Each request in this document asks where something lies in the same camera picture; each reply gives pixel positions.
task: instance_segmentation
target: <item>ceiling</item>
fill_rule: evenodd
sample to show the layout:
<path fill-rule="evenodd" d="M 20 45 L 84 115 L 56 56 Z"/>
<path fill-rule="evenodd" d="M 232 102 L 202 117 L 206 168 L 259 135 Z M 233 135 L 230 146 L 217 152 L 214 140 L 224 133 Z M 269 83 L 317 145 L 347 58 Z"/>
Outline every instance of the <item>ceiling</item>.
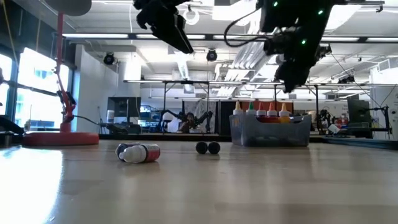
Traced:
<path fill-rule="evenodd" d="M 55 27 L 56 17 L 54 12 L 41 3 L 42 0 L 14 0 L 23 8 Z M 375 35 L 398 37 L 398 0 L 385 1 L 384 11 L 376 13 L 378 6 L 363 6 L 359 11 L 339 28 L 328 33 L 331 35 Z M 180 13 L 186 11 L 186 5 L 179 6 Z M 210 15 L 212 7 L 198 7 L 203 12 L 195 25 L 186 25 L 187 34 L 222 34 L 231 21 L 216 21 Z M 104 4 L 94 2 L 89 13 L 80 17 L 66 17 L 66 32 L 133 32 L 143 33 L 136 24 L 138 11 L 128 4 Z M 246 34 L 247 26 L 234 26 L 229 33 Z M 159 40 L 102 40 L 92 42 L 90 45 L 134 45 L 146 60 L 144 74 L 161 73 L 170 74 L 177 69 L 177 63 L 167 59 L 168 45 Z M 239 48 L 226 46 L 222 41 L 191 41 L 195 55 L 187 62 L 190 70 L 214 71 L 216 62 L 207 62 L 208 49 L 216 49 L 220 60 L 234 60 Z M 356 79 L 366 80 L 369 76 L 369 67 L 377 65 L 376 62 L 386 57 L 398 55 L 397 44 L 332 44 L 332 51 L 341 66 L 345 69 L 355 69 Z M 127 57 L 129 52 L 115 53 L 117 57 Z M 316 82 L 327 82 L 330 77 L 341 73 L 343 70 L 333 57 L 322 59 L 311 69 L 310 78 Z"/>

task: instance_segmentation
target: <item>security camera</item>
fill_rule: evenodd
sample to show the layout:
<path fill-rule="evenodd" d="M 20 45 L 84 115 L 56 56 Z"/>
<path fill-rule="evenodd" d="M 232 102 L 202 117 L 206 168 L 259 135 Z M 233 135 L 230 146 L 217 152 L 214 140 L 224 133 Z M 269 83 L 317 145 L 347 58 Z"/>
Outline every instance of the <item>security camera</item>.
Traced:
<path fill-rule="evenodd" d="M 114 57 L 113 52 L 106 53 L 104 57 L 104 64 L 105 65 L 114 65 L 118 62 L 118 60 Z"/>
<path fill-rule="evenodd" d="M 207 53 L 206 59 L 208 62 L 214 62 L 217 60 L 217 53 L 215 49 L 210 49 Z"/>

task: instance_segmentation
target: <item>table surface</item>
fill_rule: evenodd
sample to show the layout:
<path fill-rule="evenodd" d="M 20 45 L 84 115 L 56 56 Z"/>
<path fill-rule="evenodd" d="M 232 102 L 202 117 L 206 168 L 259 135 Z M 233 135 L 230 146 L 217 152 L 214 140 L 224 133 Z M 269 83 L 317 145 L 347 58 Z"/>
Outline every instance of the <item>table surface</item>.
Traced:
<path fill-rule="evenodd" d="M 398 223 L 396 152 L 155 142 L 127 164 L 119 143 L 0 150 L 0 223 Z"/>

